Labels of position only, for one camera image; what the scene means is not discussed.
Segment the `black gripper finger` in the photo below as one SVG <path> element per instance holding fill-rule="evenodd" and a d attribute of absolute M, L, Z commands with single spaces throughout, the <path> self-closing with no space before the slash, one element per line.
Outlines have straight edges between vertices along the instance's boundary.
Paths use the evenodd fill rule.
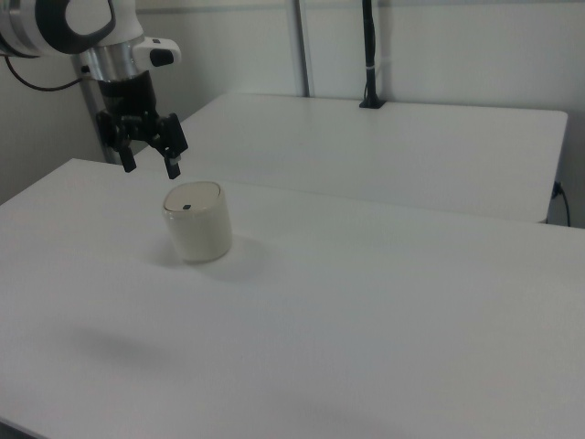
<path fill-rule="evenodd" d="M 171 113 L 157 120 L 153 148 L 163 157 L 168 177 L 179 177 L 179 162 L 188 144 L 176 114 Z"/>
<path fill-rule="evenodd" d="M 110 148 L 118 153 L 122 167 L 126 173 L 131 173 L 136 168 L 133 152 L 131 149 L 132 139 L 125 130 L 125 127 L 114 123 L 110 139 Z"/>

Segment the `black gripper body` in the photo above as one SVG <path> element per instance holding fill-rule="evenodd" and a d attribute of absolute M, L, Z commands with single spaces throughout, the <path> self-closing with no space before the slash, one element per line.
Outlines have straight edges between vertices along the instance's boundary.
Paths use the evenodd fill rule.
<path fill-rule="evenodd" d="M 151 74 L 144 72 L 130 79 L 99 81 L 98 86 L 105 106 L 96 114 L 102 142 L 110 148 L 112 125 L 116 123 L 125 127 L 132 141 L 153 147 L 156 123 L 162 116 L 156 110 Z"/>

